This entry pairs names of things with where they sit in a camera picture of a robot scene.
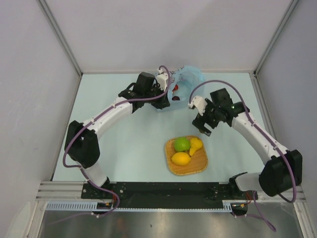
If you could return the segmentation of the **woven bamboo tray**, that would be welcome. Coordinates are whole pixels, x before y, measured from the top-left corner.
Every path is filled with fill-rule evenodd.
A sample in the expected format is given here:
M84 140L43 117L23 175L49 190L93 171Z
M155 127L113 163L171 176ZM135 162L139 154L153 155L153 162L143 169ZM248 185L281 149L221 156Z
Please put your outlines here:
M165 157L170 171L178 176L200 173L209 164L202 140L193 135L168 140Z

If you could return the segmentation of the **green fake lime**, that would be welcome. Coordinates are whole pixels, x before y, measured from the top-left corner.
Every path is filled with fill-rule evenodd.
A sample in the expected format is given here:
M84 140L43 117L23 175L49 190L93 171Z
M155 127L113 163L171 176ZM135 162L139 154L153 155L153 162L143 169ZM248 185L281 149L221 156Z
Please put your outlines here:
M178 137L174 140L173 145L176 152L188 151L190 149L190 140L186 137Z

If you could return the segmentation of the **yellow fake lemon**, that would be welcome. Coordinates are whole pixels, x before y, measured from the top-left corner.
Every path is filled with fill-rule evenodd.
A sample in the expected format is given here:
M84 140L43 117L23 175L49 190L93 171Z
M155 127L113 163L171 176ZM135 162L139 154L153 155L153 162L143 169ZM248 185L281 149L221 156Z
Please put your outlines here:
M189 155L193 156L197 150L202 148L203 142L197 137L193 137L190 139L190 150L189 150Z
M191 162L191 157L186 152L177 152L171 157L171 160L178 166L186 166Z

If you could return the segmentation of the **light blue plastic bag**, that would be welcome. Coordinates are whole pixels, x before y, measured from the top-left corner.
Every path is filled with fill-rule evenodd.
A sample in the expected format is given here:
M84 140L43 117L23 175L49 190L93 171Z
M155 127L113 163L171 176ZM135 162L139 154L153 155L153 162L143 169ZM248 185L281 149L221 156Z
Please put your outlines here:
M169 86L167 92L170 107L158 110L159 112L174 111L188 107L191 92L205 81L205 77L200 69L193 66L182 66L176 71L171 71L170 76L173 79L173 83ZM178 85L179 89L172 91L175 85ZM174 96L178 96L180 101L173 101L172 97Z

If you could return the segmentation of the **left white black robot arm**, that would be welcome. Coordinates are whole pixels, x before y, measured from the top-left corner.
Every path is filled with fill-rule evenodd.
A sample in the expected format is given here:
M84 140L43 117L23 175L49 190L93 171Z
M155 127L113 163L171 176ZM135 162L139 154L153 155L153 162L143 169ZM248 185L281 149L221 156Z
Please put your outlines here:
M141 72L136 82L122 90L114 102L100 114L84 121L72 121L68 126L64 156L75 161L87 181L93 183L92 192L98 198L109 194L108 177L99 165L99 140L113 125L133 114L144 104L157 109L169 107L167 97L172 83L170 72L163 66L158 75Z

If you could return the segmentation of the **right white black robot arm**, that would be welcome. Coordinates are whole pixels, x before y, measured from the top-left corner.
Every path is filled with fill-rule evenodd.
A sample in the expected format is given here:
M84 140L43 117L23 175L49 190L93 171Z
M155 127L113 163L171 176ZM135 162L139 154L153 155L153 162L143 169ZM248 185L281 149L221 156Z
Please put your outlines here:
M193 126L210 136L206 125L216 128L220 122L228 124L246 139L264 164L260 173L244 172L231 177L234 183L229 185L228 192L232 198L240 199L251 190L273 197L302 183L303 157L298 150L289 150L277 142L255 121L243 102L232 102L225 88L211 92L210 96L190 97L189 108L198 110Z

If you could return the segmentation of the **dark red fake plum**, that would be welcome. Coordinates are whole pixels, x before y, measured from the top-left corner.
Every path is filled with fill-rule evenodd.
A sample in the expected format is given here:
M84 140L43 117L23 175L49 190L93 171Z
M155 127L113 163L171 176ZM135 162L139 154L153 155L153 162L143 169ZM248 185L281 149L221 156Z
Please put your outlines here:
M174 96L174 97L172 97L172 100L173 101L180 101L180 98L178 96Z

